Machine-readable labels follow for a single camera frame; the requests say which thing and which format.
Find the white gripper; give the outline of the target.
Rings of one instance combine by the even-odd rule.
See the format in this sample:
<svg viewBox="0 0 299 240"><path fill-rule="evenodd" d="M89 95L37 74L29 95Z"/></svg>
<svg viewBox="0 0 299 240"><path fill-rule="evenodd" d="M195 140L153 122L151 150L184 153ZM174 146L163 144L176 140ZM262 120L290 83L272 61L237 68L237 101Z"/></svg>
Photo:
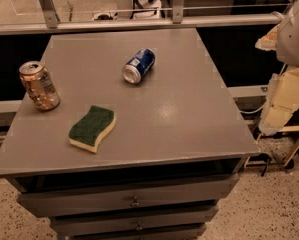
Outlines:
<svg viewBox="0 0 299 240"><path fill-rule="evenodd" d="M255 43L264 51L275 51L279 25ZM273 74L266 94L266 101L258 123L259 130L266 136L280 131L299 109L299 67L288 66L282 74Z"/></svg>

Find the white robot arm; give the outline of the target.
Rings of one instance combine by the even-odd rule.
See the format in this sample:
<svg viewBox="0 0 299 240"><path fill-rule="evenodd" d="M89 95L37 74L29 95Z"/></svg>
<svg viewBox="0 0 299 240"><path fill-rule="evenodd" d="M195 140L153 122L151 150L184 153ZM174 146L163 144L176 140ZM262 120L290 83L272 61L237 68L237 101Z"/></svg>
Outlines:
<svg viewBox="0 0 299 240"><path fill-rule="evenodd" d="M277 60L286 67L283 73L272 74L258 123L259 130L270 136L281 130L299 109L299 0L255 47L274 50Z"/></svg>

